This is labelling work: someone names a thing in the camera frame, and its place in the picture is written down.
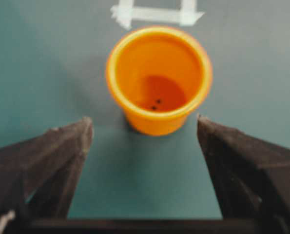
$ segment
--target orange cup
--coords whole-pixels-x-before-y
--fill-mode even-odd
[[[109,55],[108,88],[138,131],[177,130],[206,98],[212,66],[191,36],[169,27],[148,27],[124,37]]]

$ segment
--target green surface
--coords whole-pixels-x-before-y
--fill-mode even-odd
[[[94,143],[69,217],[220,218],[196,114],[172,135],[144,136],[107,91],[104,63],[127,33],[110,18],[114,4],[0,0],[0,147],[90,116]],[[213,62],[198,112],[290,147],[290,0],[199,0],[198,9],[206,14],[197,25],[181,28]]]

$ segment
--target tape strip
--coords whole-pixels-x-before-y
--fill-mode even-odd
[[[132,20],[178,23],[181,26],[192,26],[204,12],[197,12],[197,0],[182,0],[180,10],[164,8],[133,7],[133,0],[120,0],[119,5],[111,8],[112,18],[125,29],[131,28]]]

